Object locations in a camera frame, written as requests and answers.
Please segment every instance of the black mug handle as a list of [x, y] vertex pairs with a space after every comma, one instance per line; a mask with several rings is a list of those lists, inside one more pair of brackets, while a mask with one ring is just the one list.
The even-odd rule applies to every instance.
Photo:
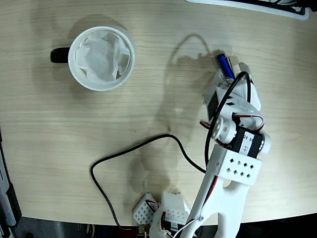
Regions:
[[51, 51], [52, 63], [68, 63], [69, 47], [56, 48]]

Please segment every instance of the white robotic arm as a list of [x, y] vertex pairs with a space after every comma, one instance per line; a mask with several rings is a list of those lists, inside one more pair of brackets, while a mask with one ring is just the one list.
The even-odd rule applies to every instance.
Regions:
[[[217, 119], [212, 138], [219, 145], [213, 148], [181, 238], [192, 238], [197, 228], [215, 213], [218, 214], [215, 237], [235, 238], [247, 193], [255, 183], [262, 165], [257, 155], [264, 155], [270, 149], [271, 140], [264, 132], [264, 119], [259, 112], [261, 104], [250, 69], [244, 63], [240, 63], [240, 69], [250, 75], [251, 102], [246, 101], [247, 82], [243, 80], [234, 88]], [[221, 71], [216, 73], [213, 85], [204, 95], [209, 122], [231, 82]], [[227, 187], [223, 187], [225, 179], [231, 180]]]

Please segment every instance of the white plastic bracket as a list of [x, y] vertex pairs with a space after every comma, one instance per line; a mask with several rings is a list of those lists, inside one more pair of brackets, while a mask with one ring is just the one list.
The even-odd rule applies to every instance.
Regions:
[[[215, 145], [187, 220], [196, 221], [184, 229], [181, 238], [193, 237], [194, 232], [214, 213], [218, 213], [218, 231], [215, 238], [235, 238], [240, 228], [247, 193], [250, 185], [254, 184], [261, 165], [262, 162], [258, 159]], [[215, 176], [218, 176], [217, 181], [205, 202]], [[225, 179], [231, 180], [227, 187], [223, 187]]]

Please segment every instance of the robotic arm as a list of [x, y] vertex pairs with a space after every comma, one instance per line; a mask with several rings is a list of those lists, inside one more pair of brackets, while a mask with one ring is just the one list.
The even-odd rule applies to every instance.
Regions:
[[[180, 238], [192, 238], [215, 213], [218, 214], [216, 238], [235, 238], [239, 231], [247, 193], [262, 165], [257, 156], [268, 153], [271, 139], [264, 131], [261, 103], [249, 67], [240, 63], [241, 73], [235, 76], [225, 55], [219, 55], [218, 61], [222, 70], [215, 74], [203, 95], [208, 121], [200, 123], [209, 131], [202, 185], [190, 213], [180, 195], [162, 194], [162, 204], [157, 206], [151, 220], [151, 238], [178, 238], [179, 234]], [[217, 144], [209, 157], [211, 139]], [[227, 187], [223, 187], [225, 179], [231, 181]], [[182, 216], [171, 217], [169, 213], [173, 212]], [[174, 228], [173, 235], [164, 228], [165, 221], [170, 222], [170, 230]]]
[[[239, 66], [241, 71], [250, 76], [251, 101], [246, 100], [247, 81], [241, 80], [217, 118], [212, 138], [218, 144], [213, 148], [205, 177], [181, 238], [192, 238], [197, 228], [215, 213], [218, 214], [218, 231], [215, 237], [236, 237], [247, 193], [261, 169], [262, 162], [257, 156], [265, 155], [270, 149], [271, 140], [264, 132], [264, 119], [259, 112], [261, 103], [250, 69], [244, 63]], [[232, 81], [222, 71], [216, 73], [213, 85], [204, 95], [209, 122]], [[224, 188], [222, 185], [225, 179], [231, 180], [231, 183]]]

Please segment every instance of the blue marker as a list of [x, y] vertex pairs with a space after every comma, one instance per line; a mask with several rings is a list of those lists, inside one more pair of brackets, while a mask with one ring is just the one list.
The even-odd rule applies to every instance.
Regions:
[[234, 73], [227, 59], [227, 56], [225, 54], [220, 54], [217, 56], [217, 59], [219, 61], [219, 64], [221, 66], [224, 76], [235, 79]]

